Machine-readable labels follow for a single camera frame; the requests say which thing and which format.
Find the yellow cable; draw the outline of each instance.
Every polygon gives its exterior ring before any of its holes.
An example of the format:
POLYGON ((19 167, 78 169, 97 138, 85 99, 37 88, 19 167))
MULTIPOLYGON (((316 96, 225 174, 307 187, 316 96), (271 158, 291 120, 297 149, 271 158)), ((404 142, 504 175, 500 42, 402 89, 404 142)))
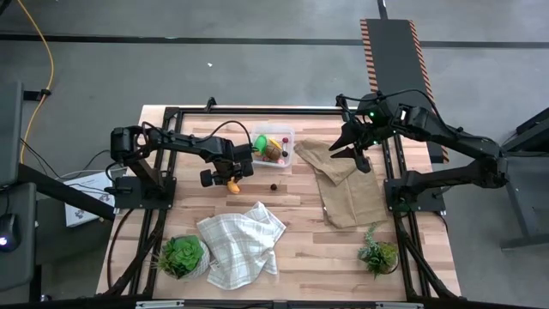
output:
MULTIPOLYGON (((27 15, 28 20, 33 24, 34 29, 36 29, 36 32, 38 33, 38 35, 42 39, 42 42, 44 43, 45 49, 48 51, 48 56, 50 57, 51 73, 50 73, 50 81, 48 81, 48 85, 45 87, 45 89, 50 90, 51 82, 53 81, 53 73, 55 71, 55 65, 53 64, 53 57, 51 56, 50 47, 48 46, 48 43, 45 41, 44 35, 42 35, 42 32, 40 31, 40 28, 38 27, 36 22, 34 22, 33 17, 30 15, 30 13, 28 13, 27 8, 25 8, 25 5, 23 4, 23 2, 21 0, 17 0, 17 2, 19 3, 21 8, 23 9, 23 12, 25 12, 25 14, 27 15)), ((34 112, 33 112, 33 116, 31 116, 31 119, 28 121, 27 131, 25 131, 25 137, 23 137, 23 141, 25 141, 25 142, 27 142, 28 132, 31 130, 31 127, 33 126, 34 116, 36 116, 36 113, 38 112, 38 110, 44 104, 46 97, 47 97, 46 94, 42 94, 42 99, 40 99, 40 103, 36 106, 36 108, 34 109, 34 112)), ((23 155, 25 154, 25 148, 26 148, 26 146, 23 143, 23 145, 21 146, 21 156, 20 156, 20 162, 21 163, 23 163, 23 155)))

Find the yellow toy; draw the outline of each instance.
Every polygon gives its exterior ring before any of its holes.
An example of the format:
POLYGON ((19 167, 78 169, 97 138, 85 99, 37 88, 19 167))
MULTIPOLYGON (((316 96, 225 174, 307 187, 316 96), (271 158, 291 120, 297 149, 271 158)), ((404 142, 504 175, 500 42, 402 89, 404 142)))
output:
POLYGON ((281 146, 277 141, 275 141, 274 139, 269 138, 268 141, 271 142, 271 143, 272 143, 275 147, 277 147, 279 150, 282 150, 282 146, 281 146))
POLYGON ((240 192, 240 188, 238 188, 237 184, 233 180, 234 177, 226 183, 226 188, 229 189, 231 193, 238 194, 240 192))

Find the orange and black hazard tape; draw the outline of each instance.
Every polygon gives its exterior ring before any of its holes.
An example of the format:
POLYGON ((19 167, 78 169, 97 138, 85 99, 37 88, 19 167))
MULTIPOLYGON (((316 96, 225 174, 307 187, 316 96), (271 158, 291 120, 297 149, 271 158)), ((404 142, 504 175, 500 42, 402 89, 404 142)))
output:
MULTIPOLYGON (((413 43, 415 44, 415 51, 418 53, 418 60, 419 60, 419 67, 421 68, 421 74, 423 75, 423 81, 425 82, 425 89, 427 90, 427 96, 429 96, 429 99, 431 99, 433 102, 435 101, 435 97, 432 95, 432 89, 431 89, 431 82, 429 81, 429 76, 427 75, 427 68, 425 66, 425 60, 423 59, 423 52, 421 51, 421 46, 419 45, 419 39, 418 34, 415 31, 415 25, 413 24, 413 21, 410 22, 410 30, 412 30, 412 37, 413 37, 413 43)), ((448 149, 446 147, 441 146, 443 149, 443 162, 448 163, 449 157, 448 157, 448 149)))
POLYGON ((376 68, 374 68, 374 57, 371 53, 370 34, 368 33, 368 25, 366 24, 366 20, 360 20, 360 34, 362 36, 362 43, 364 43, 364 54, 366 56, 366 69, 368 70, 368 82, 370 83, 370 90, 372 92, 376 92, 376 68))

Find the wooden tabletop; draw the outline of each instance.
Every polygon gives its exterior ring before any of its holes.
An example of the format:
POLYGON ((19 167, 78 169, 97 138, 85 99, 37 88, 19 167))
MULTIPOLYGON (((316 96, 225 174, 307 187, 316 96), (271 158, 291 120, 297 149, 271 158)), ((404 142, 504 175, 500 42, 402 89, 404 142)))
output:
MULTIPOLYGON (((161 126, 165 106, 144 106, 141 121, 161 126)), ((289 115, 185 115, 184 134, 206 136, 228 119, 242 122, 251 130, 256 124, 269 122, 286 124, 295 129, 296 141, 314 138, 325 142, 335 141, 341 133, 338 116, 289 115)), ((230 138, 234 144, 246 142, 246 136, 237 124, 229 124, 217 136, 230 138)), ((408 169, 430 172, 431 162, 426 145, 402 139, 408 169)), ((380 189, 385 179, 381 147, 367 152, 373 163, 380 189)), ((154 164, 154 154, 148 159, 154 164)), ((175 177, 178 179, 173 209, 168 212, 164 240, 180 234, 197 234, 196 223, 224 213, 244 213, 255 202, 261 201, 287 226, 276 244, 276 263, 279 275, 266 272, 250 285, 225 291, 206 282, 207 273, 194 280, 175 280, 161 271, 156 280, 154 297, 178 299, 229 299, 229 300, 404 300, 401 269, 391 275, 374 280, 365 271, 365 263, 357 259, 357 250, 364 245, 367 227, 336 229, 324 223, 322 202, 312 167, 298 155, 288 168, 254 167, 254 175, 238 184, 241 192, 230 193, 224 186, 202 188, 199 172, 213 168, 198 156, 178 154, 175 177), (271 191, 271 184, 278 190, 271 191)), ((398 167, 394 165, 395 176, 398 167)), ((144 211, 135 210, 124 223, 112 255, 113 281, 124 272, 136 254, 144 211)), ((440 279, 454 293, 459 294, 454 262, 448 235, 441 219, 435 215, 418 213, 419 235, 425 259, 440 279)), ((112 232, 118 225, 118 215, 112 232)), ((379 226, 376 239, 396 242, 395 226, 389 220, 379 226)), ((419 290, 417 266, 410 257, 414 286, 419 290)), ((148 261, 145 262, 140 291, 145 284, 148 261)), ((106 264, 103 265, 98 292, 107 290, 106 264)))

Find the black ramp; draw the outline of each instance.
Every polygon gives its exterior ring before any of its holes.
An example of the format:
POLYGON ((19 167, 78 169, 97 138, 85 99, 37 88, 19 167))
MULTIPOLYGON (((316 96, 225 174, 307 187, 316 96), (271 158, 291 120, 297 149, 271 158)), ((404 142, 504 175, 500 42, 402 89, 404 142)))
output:
MULTIPOLYGON (((416 88, 430 94, 431 89, 427 88, 427 84, 425 84, 428 83, 428 77, 426 77, 426 72, 424 77, 419 60, 420 49, 419 47, 416 49, 415 34, 412 32, 410 21, 374 19, 365 21, 379 90, 384 94, 390 94, 402 89, 416 88)), ((431 110, 427 99, 418 93, 401 94, 391 100, 399 100, 402 103, 422 106, 431 110)), ((444 162, 444 157, 447 155, 440 145, 428 142, 427 148, 431 163, 444 162)))

